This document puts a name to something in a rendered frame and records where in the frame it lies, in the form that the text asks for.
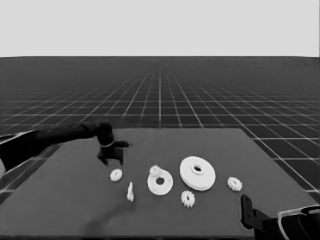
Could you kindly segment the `large thick white disc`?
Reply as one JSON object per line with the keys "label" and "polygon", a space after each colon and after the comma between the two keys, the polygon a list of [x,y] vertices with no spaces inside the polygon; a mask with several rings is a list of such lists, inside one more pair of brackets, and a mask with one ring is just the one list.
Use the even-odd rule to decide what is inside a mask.
{"label": "large thick white disc", "polygon": [[184,183],[197,191],[209,190],[216,180],[214,167],[198,156],[184,158],[180,163],[179,171]]}

